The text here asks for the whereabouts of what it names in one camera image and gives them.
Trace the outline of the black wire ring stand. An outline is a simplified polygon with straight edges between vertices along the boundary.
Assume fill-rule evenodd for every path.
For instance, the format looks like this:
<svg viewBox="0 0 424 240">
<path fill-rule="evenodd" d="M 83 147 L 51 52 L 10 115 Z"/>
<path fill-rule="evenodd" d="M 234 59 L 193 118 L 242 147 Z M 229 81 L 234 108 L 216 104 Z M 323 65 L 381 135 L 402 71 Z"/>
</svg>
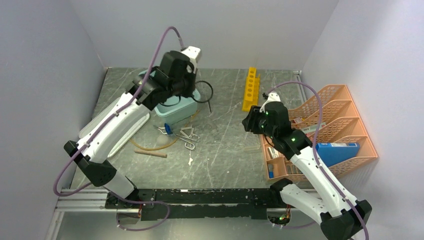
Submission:
<svg viewBox="0 0 424 240">
<path fill-rule="evenodd" d="M 212 85 L 206 81 L 199 80 L 195 83 L 195 91 L 193 97 L 186 98 L 181 96 L 171 96 L 165 102 L 160 103 L 157 109 L 160 113 L 170 113 L 176 110 L 182 110 L 184 107 L 189 105 L 195 105 L 197 107 L 206 107 L 210 113 L 212 113 L 212 97 L 214 95 L 214 89 Z"/>
</svg>

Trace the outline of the yellow test tube rack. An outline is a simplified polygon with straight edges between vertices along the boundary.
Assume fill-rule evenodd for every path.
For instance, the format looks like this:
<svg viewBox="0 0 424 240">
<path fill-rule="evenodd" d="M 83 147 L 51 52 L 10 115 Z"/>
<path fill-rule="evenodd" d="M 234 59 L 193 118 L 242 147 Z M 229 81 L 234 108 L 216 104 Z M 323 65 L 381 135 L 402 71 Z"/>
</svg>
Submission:
<svg viewBox="0 0 424 240">
<path fill-rule="evenodd" d="M 248 69 L 247 77 L 245 80 L 245 88 L 241 106 L 242 111 L 249 112 L 252 106 L 256 106 L 258 104 L 259 89 L 260 75 L 257 74 L 257 69 L 255 67 L 250 67 Z"/>
</svg>

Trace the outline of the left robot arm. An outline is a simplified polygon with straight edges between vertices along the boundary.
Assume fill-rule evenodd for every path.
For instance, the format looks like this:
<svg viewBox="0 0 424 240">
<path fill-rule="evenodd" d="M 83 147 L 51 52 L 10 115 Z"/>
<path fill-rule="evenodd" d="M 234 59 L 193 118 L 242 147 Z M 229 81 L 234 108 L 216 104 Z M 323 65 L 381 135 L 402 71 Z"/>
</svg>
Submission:
<svg viewBox="0 0 424 240">
<path fill-rule="evenodd" d="M 108 154 L 130 128 L 157 105 L 173 96 L 193 97 L 201 55 L 201 50 L 195 46 L 166 52 L 160 65 L 152 68 L 153 75 L 147 71 L 143 81 L 135 81 L 90 133 L 64 146 L 90 183 L 115 193 L 126 208 L 138 203 L 139 191 L 108 162 Z"/>
</svg>

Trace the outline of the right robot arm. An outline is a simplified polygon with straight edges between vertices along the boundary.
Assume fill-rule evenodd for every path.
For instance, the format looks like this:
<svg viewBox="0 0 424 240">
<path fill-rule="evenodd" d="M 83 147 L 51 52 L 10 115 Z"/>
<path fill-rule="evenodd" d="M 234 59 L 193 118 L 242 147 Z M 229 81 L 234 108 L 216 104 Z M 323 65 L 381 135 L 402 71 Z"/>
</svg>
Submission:
<svg viewBox="0 0 424 240">
<path fill-rule="evenodd" d="M 319 194 L 314 197 L 287 178 L 275 182 L 270 202 L 295 207 L 319 224 L 328 240 L 350 240 L 360 231 L 368 233 L 366 223 L 372 206 L 358 200 L 334 176 L 316 152 L 306 134 L 292 128 L 288 109 L 280 101 L 252 106 L 242 121 L 244 130 L 271 139 L 273 147 L 295 165 Z"/>
</svg>

